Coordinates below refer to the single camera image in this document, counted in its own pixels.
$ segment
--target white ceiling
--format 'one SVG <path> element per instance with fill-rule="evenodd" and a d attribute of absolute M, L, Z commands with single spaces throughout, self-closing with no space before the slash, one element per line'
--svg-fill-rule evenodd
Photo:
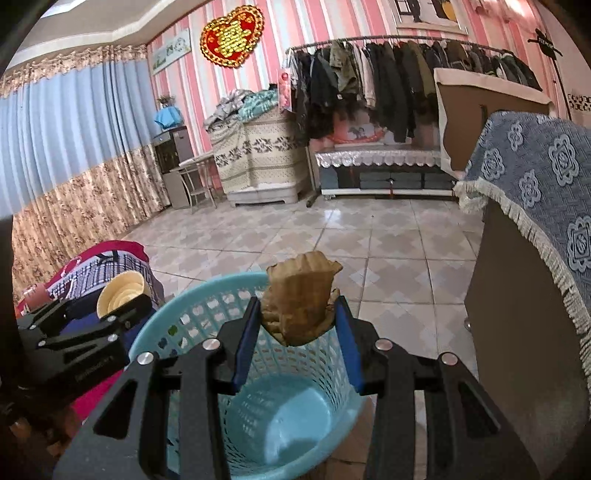
<path fill-rule="evenodd" d="M 117 43 L 139 45 L 208 0 L 58 0 L 29 32 L 9 68 Z"/>

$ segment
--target blue gripper pad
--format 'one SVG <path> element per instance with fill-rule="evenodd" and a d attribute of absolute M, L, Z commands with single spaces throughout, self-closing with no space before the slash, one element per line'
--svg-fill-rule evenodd
<path fill-rule="evenodd" d="M 358 320 L 353 318 L 345 297 L 340 296 L 335 302 L 336 334 L 339 337 L 349 383 L 358 394 L 362 394 L 365 390 L 365 379 L 361 367 L 361 352 L 353 334 L 352 322 Z"/>
<path fill-rule="evenodd" d="M 251 301 L 244 313 L 243 320 L 246 320 L 246 325 L 236 351 L 236 364 L 232 377 L 232 385 L 235 391 L 239 391 L 246 383 L 248 371 L 251 367 L 252 354 L 256 347 L 256 339 L 262 320 L 261 302 L 258 299 Z"/>

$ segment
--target red heart decoration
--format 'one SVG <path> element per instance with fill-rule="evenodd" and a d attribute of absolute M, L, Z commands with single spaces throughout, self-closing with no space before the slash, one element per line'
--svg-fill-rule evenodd
<path fill-rule="evenodd" d="M 264 19 L 258 7 L 242 5 L 225 17 L 213 19 L 201 33 L 201 52 L 222 67 L 237 68 L 248 58 L 259 38 Z"/>

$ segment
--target tiled floor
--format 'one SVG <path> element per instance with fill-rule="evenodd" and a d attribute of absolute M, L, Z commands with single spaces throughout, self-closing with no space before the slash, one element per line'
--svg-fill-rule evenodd
<path fill-rule="evenodd" d="M 463 214 L 452 201 L 319 198 L 310 209 L 305 202 L 235 209 L 225 202 L 193 215 L 167 210 L 126 239 L 145 245 L 167 296 L 220 275 L 260 271 L 321 250 L 343 265 L 335 285 L 353 314 L 413 354 L 436 358 L 453 351 L 478 374 L 472 338 L 463 327 L 463 301 L 482 230 L 479 217 Z M 319 478 L 362 477 L 371 415 L 372 410 L 361 415 L 351 436 L 319 469 Z M 420 395 L 417 420 L 422 441 Z"/>

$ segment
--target clothing rail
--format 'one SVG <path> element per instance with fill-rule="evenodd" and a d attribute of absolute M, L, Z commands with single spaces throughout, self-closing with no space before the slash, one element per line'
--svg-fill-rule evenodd
<path fill-rule="evenodd" d="M 367 35 L 365 37 L 343 37 L 343 38 L 334 38 L 332 40 L 323 40 L 323 41 L 317 41 L 314 43 L 305 43 L 303 45 L 299 45 L 297 47 L 289 47 L 285 53 L 287 54 L 290 50 L 302 50 L 304 48 L 309 48 L 309 47 L 317 47 L 319 45 L 326 45 L 329 43 L 332 43 L 334 41 L 355 41 L 355 40 L 390 40 L 390 39 L 399 39 L 399 40 L 437 40 L 437 41 L 445 41 L 445 40 L 455 40 L 454 38 L 437 38 L 437 37 L 428 37 L 428 36 L 424 36 L 424 35 Z M 487 45 L 480 45 L 478 43 L 473 43 L 470 41 L 465 41 L 465 40 L 456 40 L 459 43 L 463 44 L 463 45 L 470 45 L 472 47 L 477 47 L 477 48 L 482 48 L 483 50 L 490 50 L 490 51 L 496 51 L 499 53 L 508 53 L 510 52 L 510 50 L 506 50 L 503 48 L 494 48 L 494 47 L 489 47 Z"/>

